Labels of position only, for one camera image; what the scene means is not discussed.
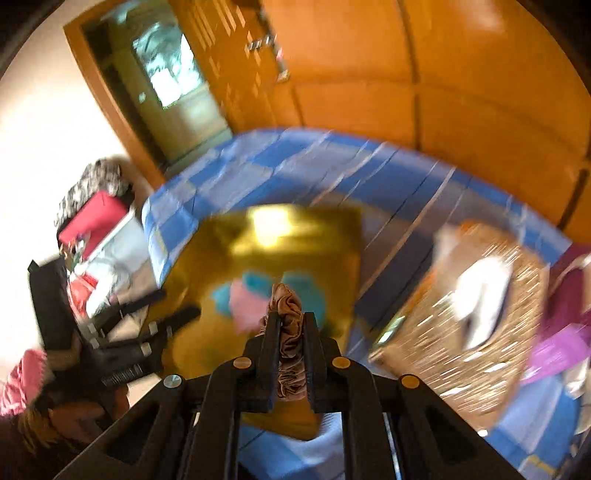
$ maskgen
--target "doorway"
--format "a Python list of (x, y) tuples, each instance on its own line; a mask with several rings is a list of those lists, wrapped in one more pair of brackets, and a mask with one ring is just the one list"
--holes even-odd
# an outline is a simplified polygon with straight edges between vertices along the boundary
[(167, 177), (231, 138), (165, 0), (129, 0), (82, 27), (123, 116)]

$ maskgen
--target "brown scrunchie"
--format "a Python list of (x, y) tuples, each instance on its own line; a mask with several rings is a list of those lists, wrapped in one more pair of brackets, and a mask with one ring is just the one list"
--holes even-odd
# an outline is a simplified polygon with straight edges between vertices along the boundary
[(277, 396), (282, 401), (300, 400), (306, 396), (306, 371), (301, 337), (304, 322), (300, 299), (284, 283), (273, 285), (267, 315), (261, 319), (260, 335), (265, 333), (268, 316), (272, 312), (277, 312), (282, 317)]

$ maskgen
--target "blue checkered bedsheet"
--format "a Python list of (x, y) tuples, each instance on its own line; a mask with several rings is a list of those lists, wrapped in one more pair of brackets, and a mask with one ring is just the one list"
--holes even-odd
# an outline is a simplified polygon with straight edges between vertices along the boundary
[[(433, 233), (480, 220), (513, 232), (552, 264), (570, 245), (511, 195), (417, 152), (331, 131), (256, 130), (209, 150), (147, 200), (142, 211), (160, 285), (199, 222), (252, 205), (296, 203), (362, 208), (364, 250), (348, 354), (365, 361), (368, 330), (402, 306), (431, 263)], [(325, 417), (310, 442), (245, 426), (241, 461), (264, 479), (340, 478), (340, 417)]]

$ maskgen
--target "door frame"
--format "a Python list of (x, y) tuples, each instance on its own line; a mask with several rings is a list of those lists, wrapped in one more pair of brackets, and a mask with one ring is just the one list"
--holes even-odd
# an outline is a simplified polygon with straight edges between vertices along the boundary
[(64, 27), (64, 33), (78, 68), (100, 110), (121, 140), (133, 164), (152, 188), (156, 189), (166, 181), (164, 173), (158, 168), (156, 160), (134, 132), (111, 94), (83, 31), (83, 26), (87, 22), (101, 18), (126, 1), (128, 0), (105, 0), (93, 6), (68, 23)]

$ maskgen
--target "white wall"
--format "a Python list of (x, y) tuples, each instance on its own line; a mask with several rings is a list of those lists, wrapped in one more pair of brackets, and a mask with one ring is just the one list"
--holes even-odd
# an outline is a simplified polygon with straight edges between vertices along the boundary
[[(66, 0), (0, 79), (0, 378), (38, 345), (27, 266), (57, 253), (57, 205), (86, 164), (125, 149), (72, 56), (63, 26), (97, 0)], [(145, 181), (135, 179), (143, 189)]]

